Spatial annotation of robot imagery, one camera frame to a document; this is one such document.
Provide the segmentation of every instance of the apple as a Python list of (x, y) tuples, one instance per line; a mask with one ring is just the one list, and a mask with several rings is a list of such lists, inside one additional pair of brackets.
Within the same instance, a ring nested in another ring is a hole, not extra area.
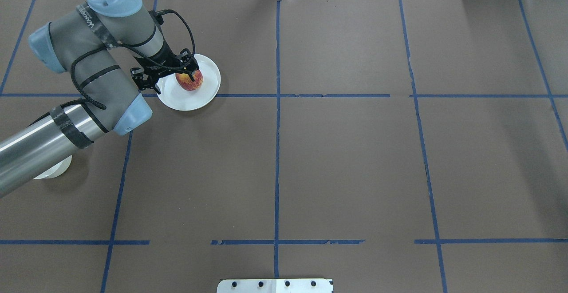
[(191, 75), (195, 81), (191, 81), (189, 75), (185, 73), (176, 73), (176, 80), (178, 80), (179, 85), (187, 91), (197, 90), (203, 83), (203, 74), (200, 70), (193, 71)]

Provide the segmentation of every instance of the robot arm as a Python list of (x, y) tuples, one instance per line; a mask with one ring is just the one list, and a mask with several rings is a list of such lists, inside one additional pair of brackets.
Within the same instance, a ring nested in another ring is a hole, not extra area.
[[(51, 109), (0, 143), (0, 198), (105, 133), (132, 131), (152, 116), (139, 90), (160, 93), (160, 77), (199, 69), (195, 46), (175, 55), (164, 40), (160, 25), (169, 12), (148, 12), (142, 0), (87, 0), (30, 36), (37, 58), (54, 72), (68, 71), (83, 99)], [(130, 71), (134, 82), (108, 52), (118, 47), (131, 50), (142, 66)]]

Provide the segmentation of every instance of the white plate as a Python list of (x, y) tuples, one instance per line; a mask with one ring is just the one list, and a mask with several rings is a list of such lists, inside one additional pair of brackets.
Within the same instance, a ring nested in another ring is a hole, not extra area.
[(221, 86), (221, 73), (217, 65), (205, 55), (195, 54), (199, 70), (203, 74), (203, 84), (199, 89), (187, 91), (176, 80), (176, 74), (158, 80), (162, 94), (158, 98), (168, 107), (179, 111), (191, 111), (204, 107), (215, 97)]
[(71, 164), (71, 155), (69, 155), (69, 157), (65, 158), (65, 160), (55, 164), (54, 166), (49, 168), (47, 171), (36, 176), (34, 178), (34, 180), (40, 180), (41, 178), (56, 178), (57, 176), (62, 175), (63, 172), (65, 172), (67, 170), (67, 168), (69, 168), (69, 164)]

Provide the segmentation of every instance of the white metal plate with holes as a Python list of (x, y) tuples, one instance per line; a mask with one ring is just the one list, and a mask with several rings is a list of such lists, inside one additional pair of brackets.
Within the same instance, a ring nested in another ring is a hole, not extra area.
[(222, 280), (217, 293), (333, 293), (332, 283), (332, 279)]

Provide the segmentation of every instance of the metal bracket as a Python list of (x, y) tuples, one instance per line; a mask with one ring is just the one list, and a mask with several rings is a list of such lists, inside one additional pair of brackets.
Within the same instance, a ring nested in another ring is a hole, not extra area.
[(333, 293), (332, 279), (222, 280), (217, 293)]

